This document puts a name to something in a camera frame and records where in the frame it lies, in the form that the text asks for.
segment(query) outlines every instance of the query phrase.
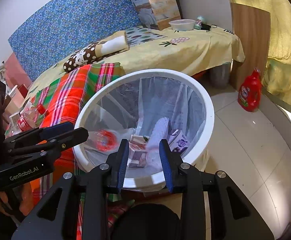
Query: trash can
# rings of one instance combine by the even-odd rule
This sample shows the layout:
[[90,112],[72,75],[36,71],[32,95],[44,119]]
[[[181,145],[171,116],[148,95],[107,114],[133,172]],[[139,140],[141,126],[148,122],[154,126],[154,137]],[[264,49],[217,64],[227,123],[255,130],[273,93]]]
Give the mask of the trash can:
[[[195,165],[205,152],[214,124],[211,98],[196,80],[173,70],[150,69],[111,82],[87,102],[77,119],[75,128],[89,131],[88,140],[74,147],[79,167],[89,172],[104,163],[122,139],[136,136],[150,142],[161,120],[164,137],[181,132],[183,139],[178,143],[187,143],[187,147],[180,155],[184,162]],[[123,188],[140,192],[164,188],[162,167],[157,164],[147,159],[144,167],[127,167]]]

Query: yellow bed sheet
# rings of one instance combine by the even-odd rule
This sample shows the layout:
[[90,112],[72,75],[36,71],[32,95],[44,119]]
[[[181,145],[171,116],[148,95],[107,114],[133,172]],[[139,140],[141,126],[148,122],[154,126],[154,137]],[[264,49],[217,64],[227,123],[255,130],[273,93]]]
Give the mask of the yellow bed sheet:
[[[144,69],[163,68],[192,76],[231,62],[232,59],[238,62],[245,59],[240,39],[219,27],[211,28],[209,32],[204,30],[178,32],[171,28],[151,31],[167,37],[131,47],[128,51],[108,57],[102,62],[120,62],[126,74]],[[62,77],[65,74],[62,66],[69,57],[43,72],[32,84],[26,99]]]

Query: blue patterned panel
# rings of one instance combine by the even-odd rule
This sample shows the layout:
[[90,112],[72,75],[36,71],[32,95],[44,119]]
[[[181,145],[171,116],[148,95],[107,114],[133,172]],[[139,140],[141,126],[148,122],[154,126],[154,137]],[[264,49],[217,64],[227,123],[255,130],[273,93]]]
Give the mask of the blue patterned panel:
[[70,53],[115,31],[138,25],[131,0],[51,0],[8,41],[34,81]]

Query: blue gripper pad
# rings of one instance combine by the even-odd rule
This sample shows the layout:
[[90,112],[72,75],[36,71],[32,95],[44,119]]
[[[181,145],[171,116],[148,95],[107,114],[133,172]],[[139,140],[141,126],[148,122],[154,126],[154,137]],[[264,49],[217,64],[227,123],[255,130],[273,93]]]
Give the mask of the blue gripper pad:
[[164,144],[167,144],[167,141],[161,140],[159,143],[159,155],[161,159],[161,164],[162,164],[162,169],[163,169],[163,174],[164,174],[164,179],[166,181],[166,186],[169,190],[170,193],[173,191],[173,183],[172,183],[172,171],[170,168],[170,164],[167,158],[167,153],[164,147]]
[[122,145],[123,141],[125,141],[125,146],[123,149],[121,163],[120,163],[120,167],[118,170],[118,187],[117,188],[118,188],[119,192],[121,191],[122,187],[124,186],[124,177],[125,177],[125,172],[127,170],[127,162],[128,162],[128,157],[129,157],[129,142],[128,142],[128,140],[122,140],[121,145]]
[[41,140],[48,140],[49,138],[61,135],[65,132],[69,132],[74,129],[74,126],[70,122],[64,122],[51,127],[43,129],[40,133]]

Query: red bottle in trash can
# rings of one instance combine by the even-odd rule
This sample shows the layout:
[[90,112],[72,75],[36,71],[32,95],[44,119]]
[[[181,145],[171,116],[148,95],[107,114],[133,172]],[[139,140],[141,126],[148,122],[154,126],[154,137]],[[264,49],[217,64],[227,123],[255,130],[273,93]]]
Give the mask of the red bottle in trash can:
[[254,112],[259,107],[261,88],[260,71],[255,68],[239,89],[238,103],[244,110]]

